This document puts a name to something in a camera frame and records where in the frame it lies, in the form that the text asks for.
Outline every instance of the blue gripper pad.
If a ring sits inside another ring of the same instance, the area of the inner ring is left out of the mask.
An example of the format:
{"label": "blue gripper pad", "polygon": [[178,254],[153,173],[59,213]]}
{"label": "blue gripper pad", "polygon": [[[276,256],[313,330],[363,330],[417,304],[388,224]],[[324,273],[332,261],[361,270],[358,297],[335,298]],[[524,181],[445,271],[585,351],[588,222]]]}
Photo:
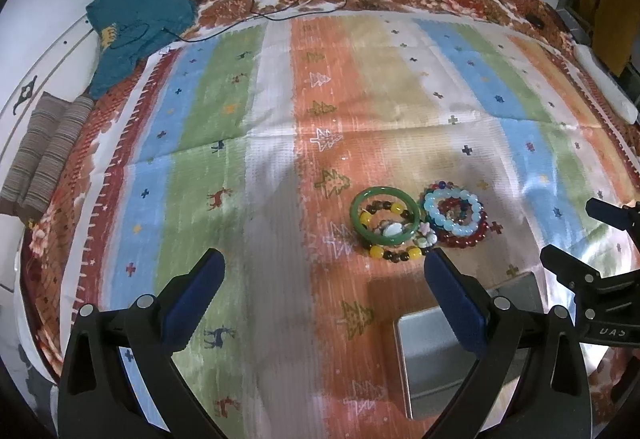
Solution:
{"label": "blue gripper pad", "polygon": [[225,258],[209,249],[187,275],[177,276],[165,286],[169,298],[177,298],[162,320],[162,345],[170,352],[183,350],[195,332],[207,307],[225,279]]}
{"label": "blue gripper pad", "polygon": [[631,229],[631,219],[625,209],[600,199],[591,198],[586,205],[587,215],[617,229]]}
{"label": "blue gripper pad", "polygon": [[440,252],[428,253],[424,259],[424,278],[462,348],[480,358],[487,347],[486,318],[451,271],[455,266],[447,262],[446,255],[443,257]]}

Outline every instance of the brown striped pillow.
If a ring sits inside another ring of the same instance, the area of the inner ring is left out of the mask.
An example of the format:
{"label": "brown striped pillow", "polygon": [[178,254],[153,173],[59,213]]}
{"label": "brown striped pillow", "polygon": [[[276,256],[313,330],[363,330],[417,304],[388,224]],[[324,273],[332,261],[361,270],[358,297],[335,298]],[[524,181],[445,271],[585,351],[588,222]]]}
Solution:
{"label": "brown striped pillow", "polygon": [[31,113],[27,133],[18,146],[14,162],[0,191],[0,213],[18,215],[18,209],[27,195],[40,159],[68,105],[69,102],[65,100],[46,92],[42,93],[42,97]]}
{"label": "brown striped pillow", "polygon": [[82,95],[76,98],[62,115],[60,124],[31,179],[27,195],[17,209],[18,217],[25,223],[29,220],[38,221],[49,207],[62,169],[93,108],[94,101],[89,96]]}

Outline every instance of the green stripe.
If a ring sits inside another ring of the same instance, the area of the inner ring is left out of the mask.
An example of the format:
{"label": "green stripe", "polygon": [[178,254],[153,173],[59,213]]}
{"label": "green stripe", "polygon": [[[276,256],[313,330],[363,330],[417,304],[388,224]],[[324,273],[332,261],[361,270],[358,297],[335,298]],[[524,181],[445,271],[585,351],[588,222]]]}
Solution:
{"label": "green stripe", "polygon": [[[246,131],[241,122],[250,108],[258,62],[254,57],[263,35],[264,28],[258,26],[223,36],[202,74],[178,151],[171,156],[174,167],[156,276],[158,292],[172,277],[189,271],[207,248],[216,247],[225,255],[225,281],[189,345],[173,359],[200,404],[226,435],[236,438],[244,435],[241,410],[227,405],[228,417],[217,417],[215,402],[242,396],[242,232],[248,207],[244,202]],[[214,154],[211,145],[219,140],[225,140],[225,148]],[[208,196],[222,188],[233,192],[223,194],[221,207],[209,210]],[[224,335],[222,348],[206,348],[205,329],[223,326],[236,329],[236,337]]]}
{"label": "green stripe", "polygon": [[[569,202],[578,214],[580,224],[586,234],[586,241],[588,245],[597,244],[600,239],[604,238],[607,226],[591,219],[584,209],[587,201],[593,196],[593,189],[587,181],[582,163],[575,155],[574,145],[570,138],[551,118],[551,115],[543,107],[538,94],[530,89],[508,60],[489,41],[471,26],[464,24],[455,26],[460,35],[482,55],[484,62],[518,98],[523,109],[527,112],[528,119],[538,123],[538,128],[545,138],[546,144],[556,158],[559,180],[564,184]],[[601,273],[615,271],[616,262],[611,249],[597,256],[594,262],[591,265],[599,269]]]}

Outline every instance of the metal screw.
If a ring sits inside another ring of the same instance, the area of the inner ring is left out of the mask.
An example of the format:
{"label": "metal screw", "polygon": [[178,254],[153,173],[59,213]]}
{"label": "metal screw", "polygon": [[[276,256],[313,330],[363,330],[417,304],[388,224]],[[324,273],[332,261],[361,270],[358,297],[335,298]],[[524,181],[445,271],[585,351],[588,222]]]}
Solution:
{"label": "metal screw", "polygon": [[556,316],[558,318],[567,318],[569,316],[569,311],[567,311],[564,307],[562,307],[561,305],[556,305],[554,307],[554,313],[556,314]]}
{"label": "metal screw", "polygon": [[80,308],[80,316],[89,316],[92,312],[94,312],[94,306],[91,304],[84,304]]}
{"label": "metal screw", "polygon": [[507,311],[507,309],[511,307],[511,302],[509,302],[508,298],[505,298],[503,296],[498,296],[494,300],[494,305],[498,309],[502,309],[503,311]]}
{"label": "metal screw", "polygon": [[150,294],[143,294],[136,300],[136,305],[141,309],[146,309],[151,304],[153,304],[155,298]]}

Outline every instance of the bed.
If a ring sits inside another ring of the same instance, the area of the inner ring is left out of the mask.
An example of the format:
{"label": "bed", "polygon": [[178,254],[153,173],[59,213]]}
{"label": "bed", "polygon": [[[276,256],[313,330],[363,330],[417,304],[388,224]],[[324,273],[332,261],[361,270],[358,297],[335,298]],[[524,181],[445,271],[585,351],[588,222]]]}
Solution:
{"label": "bed", "polygon": [[[287,12],[305,16],[195,42],[293,1],[196,0],[192,43],[98,100],[24,241],[33,340],[59,375],[83,304],[127,307],[216,247],[224,284],[174,362],[225,434],[421,437],[436,416],[404,415],[393,324],[434,297],[421,260],[359,247],[351,200],[376,184],[415,198],[441,180],[465,186],[491,224],[475,247],[447,249],[457,267],[486,288],[531,271],[545,309],[574,310],[540,248],[606,276],[636,266],[626,233],[584,205],[638,197],[638,136],[538,0],[311,0]],[[605,422],[630,353],[584,354]]]}

